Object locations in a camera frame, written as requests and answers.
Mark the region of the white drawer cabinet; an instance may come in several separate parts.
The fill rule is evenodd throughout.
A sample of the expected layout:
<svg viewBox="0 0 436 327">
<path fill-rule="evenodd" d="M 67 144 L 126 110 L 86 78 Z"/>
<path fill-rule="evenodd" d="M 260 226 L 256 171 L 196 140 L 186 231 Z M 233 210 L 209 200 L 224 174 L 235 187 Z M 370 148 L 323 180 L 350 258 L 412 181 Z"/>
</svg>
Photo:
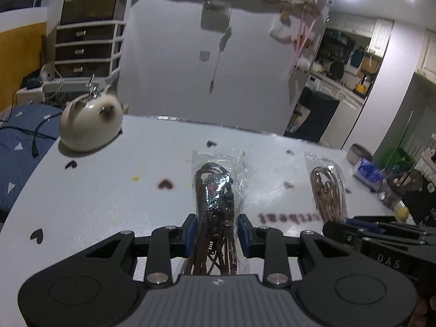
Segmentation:
<svg viewBox="0 0 436 327">
<path fill-rule="evenodd" d="M 55 71 L 62 78 L 110 78 L 120 71 L 122 21 L 59 25 L 55 39 Z"/>
</svg>

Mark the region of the white fluffy hanging plush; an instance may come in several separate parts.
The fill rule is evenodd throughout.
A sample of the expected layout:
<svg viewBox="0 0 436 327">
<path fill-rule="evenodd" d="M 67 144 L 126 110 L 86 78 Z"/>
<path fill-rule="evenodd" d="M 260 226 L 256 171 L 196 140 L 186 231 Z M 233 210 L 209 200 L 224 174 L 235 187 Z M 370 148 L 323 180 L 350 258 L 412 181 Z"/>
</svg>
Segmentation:
<svg viewBox="0 0 436 327">
<path fill-rule="evenodd" d="M 306 57 L 301 57 L 296 62 L 295 69 L 299 72 L 307 73 L 311 68 L 311 61 Z"/>
</svg>

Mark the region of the blue triangle pattern bedding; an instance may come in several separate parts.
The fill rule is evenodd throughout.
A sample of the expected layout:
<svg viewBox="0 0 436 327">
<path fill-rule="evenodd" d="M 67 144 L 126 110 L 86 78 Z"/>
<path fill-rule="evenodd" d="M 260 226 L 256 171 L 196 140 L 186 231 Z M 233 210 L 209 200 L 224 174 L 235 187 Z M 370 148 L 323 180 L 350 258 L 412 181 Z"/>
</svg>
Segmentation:
<svg viewBox="0 0 436 327">
<path fill-rule="evenodd" d="M 1 212 L 9 213 L 39 162 L 58 139 L 61 110 L 21 105 L 1 126 Z"/>
</svg>

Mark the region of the blue tissue packet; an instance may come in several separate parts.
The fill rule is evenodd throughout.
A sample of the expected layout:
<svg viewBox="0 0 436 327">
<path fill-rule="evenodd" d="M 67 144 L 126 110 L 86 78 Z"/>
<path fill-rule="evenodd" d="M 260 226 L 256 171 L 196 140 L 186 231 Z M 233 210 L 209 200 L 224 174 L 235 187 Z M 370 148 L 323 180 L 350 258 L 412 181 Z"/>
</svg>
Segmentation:
<svg viewBox="0 0 436 327">
<path fill-rule="evenodd" d="M 372 190 L 379 190 L 384 182 L 383 174 L 369 160 L 360 158 L 353 169 L 353 176 Z"/>
</svg>

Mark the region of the white ceramic cat figurine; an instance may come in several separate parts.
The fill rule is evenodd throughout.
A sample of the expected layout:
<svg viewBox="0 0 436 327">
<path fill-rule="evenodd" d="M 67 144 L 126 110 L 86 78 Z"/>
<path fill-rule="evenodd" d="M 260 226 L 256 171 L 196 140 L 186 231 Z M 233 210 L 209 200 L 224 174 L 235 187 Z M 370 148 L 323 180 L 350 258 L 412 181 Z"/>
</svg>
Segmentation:
<svg viewBox="0 0 436 327">
<path fill-rule="evenodd" d="M 66 105 L 60 116 L 60 141 L 76 153 L 95 151 L 121 134 L 122 124 L 122 106 L 108 85 L 101 92 L 94 89 Z"/>
</svg>

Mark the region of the dark blue laundry hamper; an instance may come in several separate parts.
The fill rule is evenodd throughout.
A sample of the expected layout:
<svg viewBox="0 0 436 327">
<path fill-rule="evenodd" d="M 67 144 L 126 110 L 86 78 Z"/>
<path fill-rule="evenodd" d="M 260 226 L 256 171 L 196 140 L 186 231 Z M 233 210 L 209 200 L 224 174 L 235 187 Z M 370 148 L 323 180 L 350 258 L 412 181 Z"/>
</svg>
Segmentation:
<svg viewBox="0 0 436 327">
<path fill-rule="evenodd" d="M 284 135 L 318 143 L 338 105 L 339 100 L 304 87 Z"/>
</svg>

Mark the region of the glass terrarium tank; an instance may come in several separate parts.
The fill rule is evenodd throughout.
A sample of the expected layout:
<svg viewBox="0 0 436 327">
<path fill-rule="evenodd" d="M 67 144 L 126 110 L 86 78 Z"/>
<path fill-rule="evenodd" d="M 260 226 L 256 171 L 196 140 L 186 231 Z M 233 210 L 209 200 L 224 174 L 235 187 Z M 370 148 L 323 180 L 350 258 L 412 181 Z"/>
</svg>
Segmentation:
<svg viewBox="0 0 436 327">
<path fill-rule="evenodd" d="M 60 25 L 122 21 L 128 0 L 63 0 Z"/>
</svg>

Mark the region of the yellow lemon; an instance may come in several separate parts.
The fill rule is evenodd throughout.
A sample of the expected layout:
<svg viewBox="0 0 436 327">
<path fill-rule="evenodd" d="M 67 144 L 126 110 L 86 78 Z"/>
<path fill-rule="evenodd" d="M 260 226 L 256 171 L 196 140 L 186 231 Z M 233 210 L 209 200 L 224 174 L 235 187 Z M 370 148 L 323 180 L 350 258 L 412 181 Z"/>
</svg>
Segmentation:
<svg viewBox="0 0 436 327">
<path fill-rule="evenodd" d="M 409 217 L 409 208 L 408 207 L 400 207 L 395 212 L 395 217 L 399 222 L 405 222 Z"/>
</svg>

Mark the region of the glass jar black lid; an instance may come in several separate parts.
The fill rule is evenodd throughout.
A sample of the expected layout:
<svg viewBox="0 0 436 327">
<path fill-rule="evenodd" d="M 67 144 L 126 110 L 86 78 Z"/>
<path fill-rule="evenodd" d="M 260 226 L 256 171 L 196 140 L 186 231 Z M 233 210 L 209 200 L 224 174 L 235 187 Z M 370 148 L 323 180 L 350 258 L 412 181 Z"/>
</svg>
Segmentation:
<svg viewBox="0 0 436 327">
<path fill-rule="evenodd" d="M 416 169 L 403 174 L 391 173 L 383 180 L 377 192 L 378 199 L 393 209 L 408 192 L 420 190 L 422 184 L 423 174 Z"/>
</svg>

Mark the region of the green plastic bag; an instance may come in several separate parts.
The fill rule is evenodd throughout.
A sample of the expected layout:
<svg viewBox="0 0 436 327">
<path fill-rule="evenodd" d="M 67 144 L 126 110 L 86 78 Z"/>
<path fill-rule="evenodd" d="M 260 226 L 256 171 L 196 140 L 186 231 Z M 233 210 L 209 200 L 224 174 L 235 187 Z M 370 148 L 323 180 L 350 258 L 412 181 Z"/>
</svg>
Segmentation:
<svg viewBox="0 0 436 327">
<path fill-rule="evenodd" d="M 414 159 L 404 149 L 389 149 L 383 156 L 381 167 L 387 167 L 393 172 L 409 171 L 414 165 Z"/>
</svg>

